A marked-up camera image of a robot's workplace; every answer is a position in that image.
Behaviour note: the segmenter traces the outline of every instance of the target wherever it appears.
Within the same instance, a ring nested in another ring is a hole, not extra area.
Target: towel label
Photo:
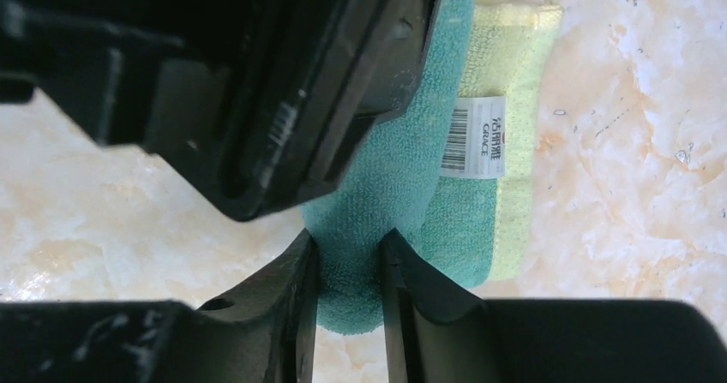
[[[505,174],[505,97],[459,98],[441,176],[497,179]]]

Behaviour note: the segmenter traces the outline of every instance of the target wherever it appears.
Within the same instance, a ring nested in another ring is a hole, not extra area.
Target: black plastic bracket
[[[196,311],[172,301],[0,304],[0,381],[311,382],[317,294],[304,230]]]
[[[226,216],[335,190],[406,111],[439,0],[0,0],[0,103],[42,89]]]
[[[683,302],[482,300],[396,230],[381,244],[389,381],[727,381],[712,325]]]

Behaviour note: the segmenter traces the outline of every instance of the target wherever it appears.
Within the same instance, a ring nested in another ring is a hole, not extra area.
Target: microfiber cloth
[[[321,255],[318,322],[369,332],[383,321],[378,242],[398,229],[416,249],[465,66],[474,0],[441,0],[421,85],[406,114],[375,127],[338,190],[303,205]]]
[[[559,32],[553,4],[476,0],[460,97],[504,96],[505,174],[440,177],[420,255],[463,287],[516,276],[530,234],[532,155],[540,80]]]

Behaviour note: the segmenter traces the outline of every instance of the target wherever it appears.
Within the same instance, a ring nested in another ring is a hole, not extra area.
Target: beige marble
[[[477,292],[682,299],[727,336],[727,0],[557,1],[532,245],[517,279]],[[159,159],[94,147],[42,94],[0,107],[2,302],[198,305],[301,227],[295,211],[232,223]],[[319,331],[315,380],[386,381],[382,330]]]

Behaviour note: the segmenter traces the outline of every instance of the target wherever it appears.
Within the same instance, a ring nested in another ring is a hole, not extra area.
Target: screw hole
[[[205,304],[200,307],[200,310],[204,310],[207,312],[213,312],[214,310],[222,310],[223,308],[231,308],[234,306],[235,303],[232,300],[227,300],[223,297],[218,297],[216,299],[212,299],[209,302],[206,302]]]

